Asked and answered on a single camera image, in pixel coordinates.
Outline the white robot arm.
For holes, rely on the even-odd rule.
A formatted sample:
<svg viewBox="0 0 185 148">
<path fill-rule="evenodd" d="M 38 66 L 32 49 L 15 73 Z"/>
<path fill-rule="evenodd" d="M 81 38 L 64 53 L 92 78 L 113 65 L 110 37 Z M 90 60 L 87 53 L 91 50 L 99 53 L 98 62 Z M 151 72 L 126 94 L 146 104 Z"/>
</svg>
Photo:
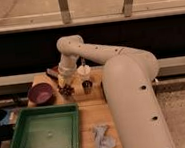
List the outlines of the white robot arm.
<svg viewBox="0 0 185 148">
<path fill-rule="evenodd" d="M 87 44 L 79 35 L 57 40 L 63 78 L 76 71 L 77 59 L 103 65 L 102 87 L 122 148 L 176 148 L 151 82 L 159 71 L 151 52 Z"/>
</svg>

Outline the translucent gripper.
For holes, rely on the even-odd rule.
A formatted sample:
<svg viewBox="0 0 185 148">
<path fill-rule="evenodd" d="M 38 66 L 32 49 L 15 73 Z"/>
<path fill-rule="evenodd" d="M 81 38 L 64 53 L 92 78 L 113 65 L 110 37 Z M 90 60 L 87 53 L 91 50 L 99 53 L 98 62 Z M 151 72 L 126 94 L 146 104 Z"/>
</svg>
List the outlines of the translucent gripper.
<svg viewBox="0 0 185 148">
<path fill-rule="evenodd" d="M 59 72 L 58 80 L 59 85 L 64 88 L 67 85 L 72 85 L 74 81 L 74 72 L 66 71 L 66 72 Z"/>
</svg>

